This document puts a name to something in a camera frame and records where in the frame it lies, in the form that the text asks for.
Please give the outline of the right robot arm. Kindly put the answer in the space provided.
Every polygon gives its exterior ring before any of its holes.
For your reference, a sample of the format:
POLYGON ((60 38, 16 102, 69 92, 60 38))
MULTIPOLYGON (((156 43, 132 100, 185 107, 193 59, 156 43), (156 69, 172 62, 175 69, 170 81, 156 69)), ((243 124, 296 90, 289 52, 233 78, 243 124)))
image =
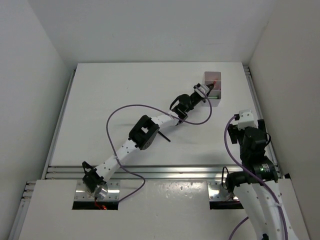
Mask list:
POLYGON ((255 124, 241 118, 235 114, 224 129, 223 138, 239 145, 240 161, 232 154, 230 158, 241 168, 227 175, 227 191, 239 199, 258 240, 296 240, 282 200, 276 166, 266 156, 271 137, 264 120, 255 124))

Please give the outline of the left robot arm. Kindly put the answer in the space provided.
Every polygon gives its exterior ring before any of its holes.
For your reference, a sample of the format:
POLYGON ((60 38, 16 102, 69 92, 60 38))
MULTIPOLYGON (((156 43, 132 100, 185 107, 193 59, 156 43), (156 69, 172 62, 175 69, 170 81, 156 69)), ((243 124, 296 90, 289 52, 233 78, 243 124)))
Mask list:
POLYGON ((194 92, 190 95, 181 94, 171 103, 169 111, 165 112, 156 107, 152 107, 145 104, 130 104, 122 106, 111 113, 106 122, 106 134, 109 140, 113 155, 108 159, 104 160, 98 166, 92 166, 88 162, 82 162, 82 168, 84 176, 82 182, 85 185, 88 193, 97 199, 103 199, 108 193, 107 182, 111 179, 114 173, 118 169, 124 170, 126 173, 138 177, 143 180, 140 187, 134 190, 132 193, 123 197, 123 199, 135 194, 139 191, 146 183, 146 179, 125 167, 125 164, 129 157, 137 151, 144 151, 151 146, 156 136, 159 134, 167 141, 169 139, 161 133, 161 130, 178 126, 182 123, 190 125, 202 125, 209 121, 212 116, 212 109, 209 109, 209 116, 202 122, 190 122, 187 121, 188 113, 192 111, 200 102, 209 102, 209 94, 213 90, 215 84, 196 84, 193 87, 194 92), (134 127, 130 130, 127 140, 116 150, 109 131, 109 123, 111 117, 118 111, 130 108, 130 107, 143 107, 149 108, 161 113, 159 116, 149 117, 143 115, 134 127))

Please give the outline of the black powder brush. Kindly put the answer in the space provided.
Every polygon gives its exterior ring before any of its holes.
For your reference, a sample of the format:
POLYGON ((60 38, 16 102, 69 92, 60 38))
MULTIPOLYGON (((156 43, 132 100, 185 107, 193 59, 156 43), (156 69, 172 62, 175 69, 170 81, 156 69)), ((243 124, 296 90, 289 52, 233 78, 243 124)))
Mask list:
POLYGON ((171 140, 170 140, 168 137, 166 137, 163 133, 161 133, 160 131, 158 132, 158 134, 159 134, 161 137, 163 137, 166 141, 168 141, 169 143, 171 142, 171 140))

